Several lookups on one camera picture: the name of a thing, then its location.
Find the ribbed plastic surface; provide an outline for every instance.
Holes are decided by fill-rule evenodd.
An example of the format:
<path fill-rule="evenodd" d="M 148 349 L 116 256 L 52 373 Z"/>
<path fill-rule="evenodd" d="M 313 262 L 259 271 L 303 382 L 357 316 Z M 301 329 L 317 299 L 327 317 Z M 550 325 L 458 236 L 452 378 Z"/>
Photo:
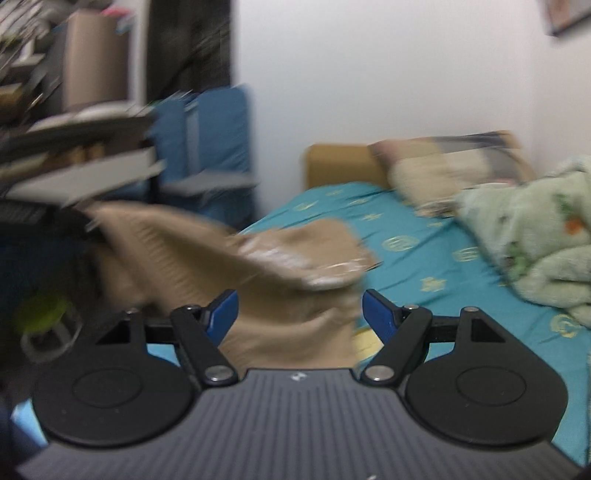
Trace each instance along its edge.
<path fill-rule="evenodd" d="M 396 393 L 348 370 L 254 370 L 205 392 L 150 442 L 104 451 L 53 443 L 20 467 L 31 480 L 566 480 L 577 470 L 547 443 L 502 453 L 447 443 Z"/>

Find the white wall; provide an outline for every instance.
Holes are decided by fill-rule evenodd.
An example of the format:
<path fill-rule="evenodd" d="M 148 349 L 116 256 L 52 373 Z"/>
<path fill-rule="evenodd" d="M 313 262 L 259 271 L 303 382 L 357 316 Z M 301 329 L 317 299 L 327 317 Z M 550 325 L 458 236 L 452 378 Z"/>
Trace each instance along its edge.
<path fill-rule="evenodd" d="M 571 155 L 591 154 L 591 27 L 561 38 L 545 34 L 539 3 L 531 15 L 534 55 L 533 156 L 540 173 Z"/>
<path fill-rule="evenodd" d="M 263 213 L 302 188 L 314 142 L 515 131 L 531 145 L 531 62 L 514 0 L 236 0 Z"/>

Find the crumpled towel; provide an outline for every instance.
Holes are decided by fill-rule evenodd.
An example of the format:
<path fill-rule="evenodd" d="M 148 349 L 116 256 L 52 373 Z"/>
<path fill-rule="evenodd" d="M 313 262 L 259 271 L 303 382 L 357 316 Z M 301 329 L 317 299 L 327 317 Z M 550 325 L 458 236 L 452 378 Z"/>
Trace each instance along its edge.
<path fill-rule="evenodd" d="M 108 240 L 98 254 L 114 306 L 154 302 L 168 314 L 235 288 L 240 312 L 220 349 L 241 374 L 356 364 L 361 281 L 377 263 L 344 223 L 237 235 L 165 206 L 108 202 L 87 212 Z"/>
<path fill-rule="evenodd" d="M 591 327 L 591 157 L 521 187 L 464 190 L 456 209 L 521 297 Z"/>

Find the beige pillow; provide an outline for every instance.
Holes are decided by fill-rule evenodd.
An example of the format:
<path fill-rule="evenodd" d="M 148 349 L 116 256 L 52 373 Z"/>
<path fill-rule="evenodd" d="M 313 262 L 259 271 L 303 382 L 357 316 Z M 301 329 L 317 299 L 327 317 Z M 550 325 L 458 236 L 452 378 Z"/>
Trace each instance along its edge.
<path fill-rule="evenodd" d="M 388 181 L 422 216 L 450 216 L 461 190 L 489 182 L 535 179 L 514 137 L 490 132 L 464 137 L 385 140 L 370 145 Z"/>

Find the black circular disc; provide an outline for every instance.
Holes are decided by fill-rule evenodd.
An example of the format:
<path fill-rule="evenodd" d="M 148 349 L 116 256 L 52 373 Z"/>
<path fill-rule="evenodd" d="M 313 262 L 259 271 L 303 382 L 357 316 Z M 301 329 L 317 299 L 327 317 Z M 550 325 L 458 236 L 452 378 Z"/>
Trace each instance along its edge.
<path fill-rule="evenodd" d="M 445 355 L 410 375 L 405 397 L 411 411 L 445 437 L 489 447 L 536 442 L 556 431 L 565 404 L 552 392 L 564 387 L 533 355 L 520 360 Z"/>
<path fill-rule="evenodd" d="M 83 447 L 143 442 L 176 424 L 193 399 L 185 373 L 140 349 L 99 346 L 43 375 L 33 409 L 50 436 Z"/>
<path fill-rule="evenodd" d="M 456 378 L 457 390 L 465 399 L 487 407 L 517 401 L 525 393 L 521 375 L 500 367 L 471 368 Z"/>

